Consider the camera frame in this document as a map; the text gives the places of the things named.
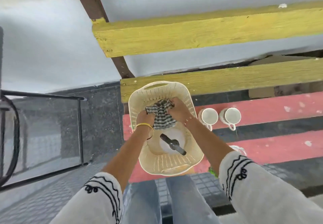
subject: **person's left hand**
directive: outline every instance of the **person's left hand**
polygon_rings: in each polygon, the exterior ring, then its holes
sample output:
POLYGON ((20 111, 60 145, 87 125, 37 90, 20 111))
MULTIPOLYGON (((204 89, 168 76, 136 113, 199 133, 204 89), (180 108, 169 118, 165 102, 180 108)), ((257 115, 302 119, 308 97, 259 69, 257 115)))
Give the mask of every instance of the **person's left hand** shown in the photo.
POLYGON ((146 110, 141 111, 137 116, 137 124, 146 123, 152 127, 155 121, 155 114, 147 114, 146 110))

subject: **green object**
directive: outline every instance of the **green object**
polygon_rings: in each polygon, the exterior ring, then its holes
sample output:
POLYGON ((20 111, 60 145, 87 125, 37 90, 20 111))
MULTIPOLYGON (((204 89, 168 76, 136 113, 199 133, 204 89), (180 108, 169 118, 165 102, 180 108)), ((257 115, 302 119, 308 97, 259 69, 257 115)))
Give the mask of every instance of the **green object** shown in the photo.
POLYGON ((210 172, 212 175, 214 175, 215 178, 218 178, 218 175, 213 171, 212 167, 209 167, 208 172, 210 172))

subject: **jeans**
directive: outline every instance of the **jeans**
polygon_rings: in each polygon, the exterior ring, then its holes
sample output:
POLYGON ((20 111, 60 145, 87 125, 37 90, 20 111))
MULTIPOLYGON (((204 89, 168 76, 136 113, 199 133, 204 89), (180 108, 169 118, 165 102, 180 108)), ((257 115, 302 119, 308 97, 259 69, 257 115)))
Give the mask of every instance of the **jeans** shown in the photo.
MULTIPOLYGON (((220 224, 190 176, 166 178, 174 224, 220 224)), ((162 224, 155 181, 132 183, 123 194, 121 224, 162 224)))

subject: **blue jeans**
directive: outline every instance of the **blue jeans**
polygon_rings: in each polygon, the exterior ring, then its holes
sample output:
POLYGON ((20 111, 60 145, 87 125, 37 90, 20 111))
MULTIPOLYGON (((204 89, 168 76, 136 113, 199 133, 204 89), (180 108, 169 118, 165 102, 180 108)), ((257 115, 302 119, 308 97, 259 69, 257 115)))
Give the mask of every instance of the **blue jeans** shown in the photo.
MULTIPOLYGON (((174 224, 220 224, 190 176, 166 178, 174 224)), ((121 224, 162 224, 155 181, 132 183, 123 194, 121 224)))

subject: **white shirt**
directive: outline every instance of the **white shirt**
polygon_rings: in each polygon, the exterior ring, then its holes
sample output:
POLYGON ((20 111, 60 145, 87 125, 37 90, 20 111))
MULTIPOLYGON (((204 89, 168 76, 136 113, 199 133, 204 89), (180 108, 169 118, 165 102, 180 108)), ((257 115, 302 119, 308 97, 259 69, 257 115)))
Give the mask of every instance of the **white shirt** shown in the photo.
MULTIPOLYGON (((219 180, 244 223, 323 223, 323 209, 236 151, 222 160, 219 180)), ((75 194, 51 224, 115 224, 120 221, 122 208, 118 181, 112 175, 100 172, 75 194)))

